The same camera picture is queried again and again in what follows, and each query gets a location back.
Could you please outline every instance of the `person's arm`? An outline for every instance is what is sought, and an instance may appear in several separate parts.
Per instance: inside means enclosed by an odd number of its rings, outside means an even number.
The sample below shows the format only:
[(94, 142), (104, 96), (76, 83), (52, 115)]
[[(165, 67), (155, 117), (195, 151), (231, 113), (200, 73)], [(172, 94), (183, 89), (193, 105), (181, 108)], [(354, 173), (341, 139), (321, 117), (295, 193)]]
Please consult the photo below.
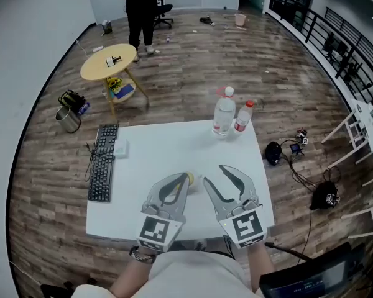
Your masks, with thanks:
[[(138, 250), (143, 254), (157, 254), (155, 251), (141, 246)], [(110, 291), (114, 296), (116, 296), (116, 298), (132, 297), (148, 281), (151, 268), (151, 264), (145, 264), (137, 260), (132, 260), (127, 264), (124, 272), (113, 283)]]
[(275, 271), (271, 258), (267, 253), (264, 242), (247, 248), (249, 259), (251, 289), (256, 292), (259, 288), (260, 277)]

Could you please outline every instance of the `water bottle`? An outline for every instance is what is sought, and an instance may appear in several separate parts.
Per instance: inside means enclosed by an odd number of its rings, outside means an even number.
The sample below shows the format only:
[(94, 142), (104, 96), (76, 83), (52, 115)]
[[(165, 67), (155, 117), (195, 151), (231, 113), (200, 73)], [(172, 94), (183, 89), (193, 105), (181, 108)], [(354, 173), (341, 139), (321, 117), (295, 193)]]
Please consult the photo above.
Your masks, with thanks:
[(237, 119), (234, 125), (236, 133), (241, 133), (246, 129), (246, 126), (251, 119), (251, 115), (253, 114), (253, 105), (253, 101), (247, 101), (246, 105), (237, 113)]
[(235, 102), (232, 100), (234, 89), (232, 87), (225, 88), (225, 95), (222, 96), (214, 110), (213, 132), (220, 136), (226, 136), (233, 118), (235, 116)]

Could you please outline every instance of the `black cable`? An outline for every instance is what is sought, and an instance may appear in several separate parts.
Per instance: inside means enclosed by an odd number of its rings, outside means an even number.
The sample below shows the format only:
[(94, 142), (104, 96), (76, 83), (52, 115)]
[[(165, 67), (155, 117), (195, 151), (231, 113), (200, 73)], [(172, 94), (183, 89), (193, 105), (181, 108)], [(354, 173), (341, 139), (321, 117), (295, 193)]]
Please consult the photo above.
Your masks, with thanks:
[(223, 235), (223, 238), (224, 238), (226, 250), (231, 255), (231, 257), (235, 260), (235, 256), (234, 256), (234, 254), (232, 252), (232, 243), (231, 243), (230, 238), (227, 237), (227, 236), (225, 236), (225, 235)]
[(304, 251), (305, 251), (305, 248), (306, 248), (306, 245), (308, 244), (308, 240), (310, 239), (310, 235), (311, 235), (311, 225), (312, 225), (312, 210), (311, 210), (311, 215), (310, 215), (310, 229), (308, 230), (308, 236), (306, 238), (306, 242), (305, 242), (305, 245), (304, 245), (304, 248), (303, 248), (303, 251), (301, 252), (301, 254), (304, 254)]
[(103, 157), (103, 155), (106, 155), (107, 152), (96, 153), (98, 149), (98, 142), (94, 142), (94, 147), (92, 150), (90, 149), (90, 145), (88, 143), (86, 143), (86, 148), (90, 152), (90, 160), (88, 162), (88, 166), (87, 166), (86, 173), (85, 173), (85, 182), (88, 182), (90, 180), (90, 175), (88, 175), (88, 178), (86, 178), (87, 172), (91, 168), (91, 164), (93, 163), (94, 156), (97, 156), (99, 159), (107, 159), (107, 160), (113, 160), (114, 157), (113, 156), (110, 158)]
[(284, 142), (282, 142), (282, 143), (280, 144), (280, 146), (283, 146), (283, 144), (284, 144), (285, 142), (297, 142), (297, 143), (298, 143), (298, 141), (296, 141), (296, 140), (293, 140), (293, 139), (287, 139), (287, 140), (285, 140)]
[[(295, 171), (294, 167), (293, 167), (293, 162), (295, 161), (295, 157), (296, 155), (294, 155), (294, 153), (292, 153), (292, 155), (290, 156), (290, 159), (287, 158), (287, 156), (282, 152), (282, 158), (284, 160), (286, 160), (286, 162), (288, 163), (290, 169), (292, 170), (292, 178), (294, 181), (296, 181), (297, 183), (300, 183), (302, 184), (306, 189), (308, 189), (309, 191), (311, 192), (315, 192), (316, 189), (318, 188), (318, 185), (323, 183), (323, 182), (333, 182), (333, 183), (337, 183), (341, 180), (341, 171), (338, 167), (333, 167), (331, 169), (326, 169), (324, 172), (323, 172), (323, 180), (321, 181), (318, 181), (318, 182), (312, 182), (310, 181), (309, 179), (307, 179), (306, 177), (304, 177), (302, 174), (298, 173), (297, 171)], [(331, 177), (332, 177), (332, 171), (336, 170), (338, 172), (338, 177), (337, 177), (337, 180), (334, 180), (332, 181), (331, 180)], [(310, 235), (311, 235), (311, 225), (312, 225), (312, 210), (311, 210), (311, 213), (310, 213), (310, 227), (308, 229), (308, 236), (306, 238), (306, 242), (305, 242), (305, 245), (304, 245), (304, 249), (302, 251), (302, 254), (304, 254), (304, 251), (305, 251), (305, 248), (308, 244), (308, 240), (310, 239)]]

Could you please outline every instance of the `white cloth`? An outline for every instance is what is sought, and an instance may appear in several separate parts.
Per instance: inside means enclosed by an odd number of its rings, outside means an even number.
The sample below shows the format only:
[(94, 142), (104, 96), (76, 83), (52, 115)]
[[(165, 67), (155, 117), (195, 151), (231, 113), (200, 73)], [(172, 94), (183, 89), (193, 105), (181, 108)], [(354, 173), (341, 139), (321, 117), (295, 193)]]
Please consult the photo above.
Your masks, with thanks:
[[(202, 251), (172, 251), (157, 257), (148, 282), (133, 298), (259, 298), (248, 288), (241, 265)], [(115, 298), (106, 289), (81, 285), (72, 298)]]

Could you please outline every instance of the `trash can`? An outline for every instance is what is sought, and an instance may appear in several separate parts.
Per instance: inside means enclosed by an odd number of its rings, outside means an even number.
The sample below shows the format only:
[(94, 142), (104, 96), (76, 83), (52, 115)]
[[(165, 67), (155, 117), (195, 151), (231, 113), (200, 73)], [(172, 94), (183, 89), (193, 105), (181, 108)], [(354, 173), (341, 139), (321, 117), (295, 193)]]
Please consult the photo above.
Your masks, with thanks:
[(76, 132), (81, 124), (80, 118), (68, 106), (59, 108), (55, 119), (68, 133)]
[(235, 14), (235, 24), (238, 27), (242, 27), (246, 21), (246, 16), (244, 14), (237, 13)]

